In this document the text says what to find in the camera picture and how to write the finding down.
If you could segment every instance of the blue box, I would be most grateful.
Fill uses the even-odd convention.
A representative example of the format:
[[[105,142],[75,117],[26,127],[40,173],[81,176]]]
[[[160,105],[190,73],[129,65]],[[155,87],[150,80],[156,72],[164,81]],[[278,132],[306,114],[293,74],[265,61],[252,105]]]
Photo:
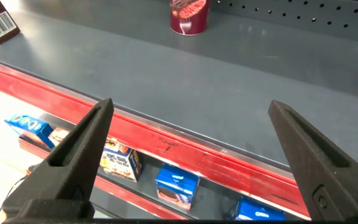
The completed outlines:
[[[45,121],[23,114],[15,114],[11,119],[6,119],[5,122],[19,135],[31,138],[31,140],[43,146],[55,147],[48,138],[53,129]]]
[[[197,175],[164,164],[155,181],[158,197],[190,210],[200,181]]]
[[[240,200],[230,209],[227,215],[228,220],[285,220],[282,211],[272,209],[246,198]]]

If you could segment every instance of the metal shelf surface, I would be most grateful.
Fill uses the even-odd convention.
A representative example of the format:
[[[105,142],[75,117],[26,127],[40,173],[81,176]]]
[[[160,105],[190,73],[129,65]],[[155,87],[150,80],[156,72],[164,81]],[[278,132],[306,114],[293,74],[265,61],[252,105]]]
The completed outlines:
[[[358,41],[212,12],[196,37],[163,1],[3,1],[0,62],[286,164],[272,99],[358,161]]]

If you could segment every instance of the red can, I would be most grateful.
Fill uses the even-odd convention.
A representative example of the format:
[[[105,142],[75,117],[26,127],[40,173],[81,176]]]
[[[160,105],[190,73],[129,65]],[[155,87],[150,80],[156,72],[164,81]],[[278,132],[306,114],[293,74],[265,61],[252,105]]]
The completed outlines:
[[[206,29],[210,0],[170,0],[171,29],[178,34],[197,35]]]

